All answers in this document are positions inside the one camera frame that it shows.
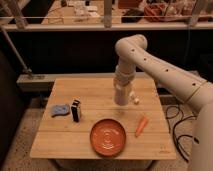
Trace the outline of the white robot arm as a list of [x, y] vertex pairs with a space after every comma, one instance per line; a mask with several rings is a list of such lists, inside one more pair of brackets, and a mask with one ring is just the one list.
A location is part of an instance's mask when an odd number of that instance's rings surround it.
[[188, 171], [213, 171], [213, 83], [149, 54], [146, 48], [143, 35], [116, 42], [115, 103], [128, 104], [136, 67], [146, 72], [198, 113]]

